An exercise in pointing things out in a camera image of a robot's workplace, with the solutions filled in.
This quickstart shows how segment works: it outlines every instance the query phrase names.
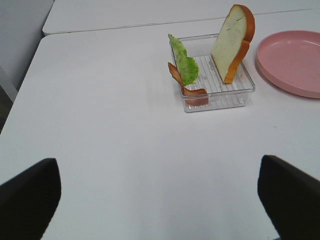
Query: transparent tray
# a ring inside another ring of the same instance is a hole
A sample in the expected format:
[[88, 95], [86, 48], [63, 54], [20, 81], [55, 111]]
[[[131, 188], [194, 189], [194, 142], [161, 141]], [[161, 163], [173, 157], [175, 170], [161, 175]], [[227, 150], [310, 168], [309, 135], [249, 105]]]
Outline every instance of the transparent tray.
[[[255, 84], [243, 63], [238, 66], [233, 83], [222, 82], [211, 56], [217, 37], [218, 34], [210, 34], [179, 38], [187, 49], [188, 57], [193, 57], [199, 65], [196, 84], [185, 87], [189, 90], [205, 89], [207, 92], [207, 94], [187, 96], [181, 89], [183, 107], [187, 113], [243, 107], [247, 104], [251, 93], [255, 91]], [[171, 43], [170, 47], [173, 62], [177, 65]]]

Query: toy bread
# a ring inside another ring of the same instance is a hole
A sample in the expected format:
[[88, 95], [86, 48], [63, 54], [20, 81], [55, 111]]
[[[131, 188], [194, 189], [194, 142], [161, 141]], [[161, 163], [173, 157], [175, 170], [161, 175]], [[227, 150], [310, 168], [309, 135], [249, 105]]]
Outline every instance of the toy bread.
[[231, 84], [255, 34], [255, 18], [244, 5], [235, 4], [226, 17], [211, 52], [225, 84]]

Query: green lettuce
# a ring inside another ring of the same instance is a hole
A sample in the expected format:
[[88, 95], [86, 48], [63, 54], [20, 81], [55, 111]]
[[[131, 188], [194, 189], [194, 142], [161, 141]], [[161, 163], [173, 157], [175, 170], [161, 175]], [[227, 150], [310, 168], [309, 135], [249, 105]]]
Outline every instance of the green lettuce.
[[176, 37], [168, 34], [175, 57], [176, 68], [178, 69], [183, 85], [194, 84], [199, 74], [199, 67], [193, 57], [187, 56], [187, 49]]

